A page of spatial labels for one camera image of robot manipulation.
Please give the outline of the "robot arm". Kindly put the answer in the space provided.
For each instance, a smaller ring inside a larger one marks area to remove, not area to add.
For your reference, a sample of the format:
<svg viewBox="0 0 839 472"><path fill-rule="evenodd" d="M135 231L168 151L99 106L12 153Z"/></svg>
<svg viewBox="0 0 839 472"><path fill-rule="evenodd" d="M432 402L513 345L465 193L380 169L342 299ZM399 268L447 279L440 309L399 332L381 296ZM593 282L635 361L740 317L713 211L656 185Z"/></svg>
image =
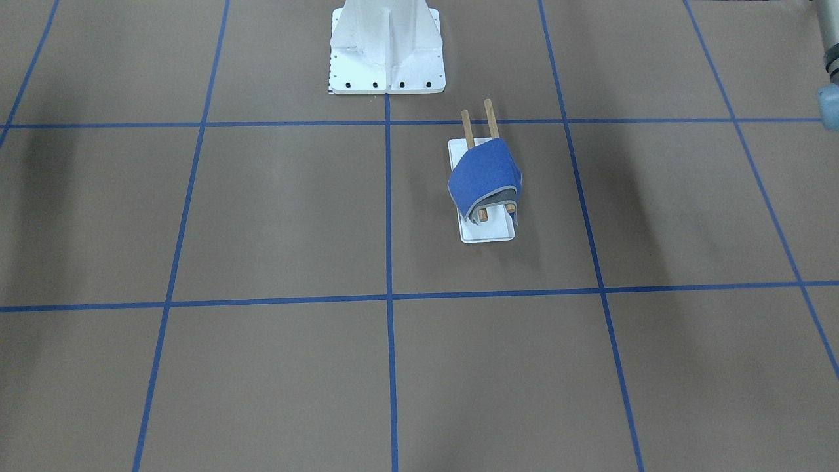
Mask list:
<svg viewBox="0 0 839 472"><path fill-rule="evenodd" d="M821 122L829 131L838 131L838 1L814 1L824 53L822 62L829 84L816 93Z"/></svg>

